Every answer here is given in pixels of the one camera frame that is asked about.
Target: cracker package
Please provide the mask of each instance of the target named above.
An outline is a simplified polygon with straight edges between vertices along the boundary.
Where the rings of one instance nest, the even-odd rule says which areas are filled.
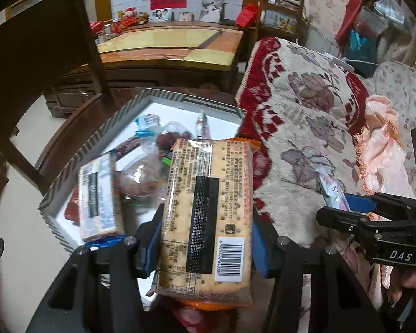
[[[252,191],[250,142],[179,139],[149,293],[251,305]]]
[[[114,185],[116,154],[99,156],[79,171],[80,233],[82,240],[123,234],[119,193]]]

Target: red gift bag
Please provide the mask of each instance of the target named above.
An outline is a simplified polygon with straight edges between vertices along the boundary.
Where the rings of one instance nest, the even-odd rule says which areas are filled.
[[[235,24],[243,29],[249,28],[256,22],[258,7],[252,3],[246,5],[237,16]]]

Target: tile floor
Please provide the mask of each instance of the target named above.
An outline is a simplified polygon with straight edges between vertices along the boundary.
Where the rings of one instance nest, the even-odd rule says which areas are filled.
[[[48,112],[40,97],[18,124],[14,144],[35,164],[63,123]],[[69,255],[38,213],[41,193],[10,167],[0,201],[0,318],[10,333],[23,333],[34,311]]]

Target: barcode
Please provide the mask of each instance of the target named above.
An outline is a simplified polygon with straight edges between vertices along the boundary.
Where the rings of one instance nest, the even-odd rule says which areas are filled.
[[[244,237],[218,237],[215,281],[242,281],[244,247]]]

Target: pink cloth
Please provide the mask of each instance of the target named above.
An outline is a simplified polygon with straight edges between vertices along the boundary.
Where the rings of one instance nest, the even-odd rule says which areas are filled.
[[[379,95],[367,98],[365,119],[357,146],[364,181],[362,189],[367,194],[382,192],[415,199],[404,167],[398,114],[391,107],[391,101]]]

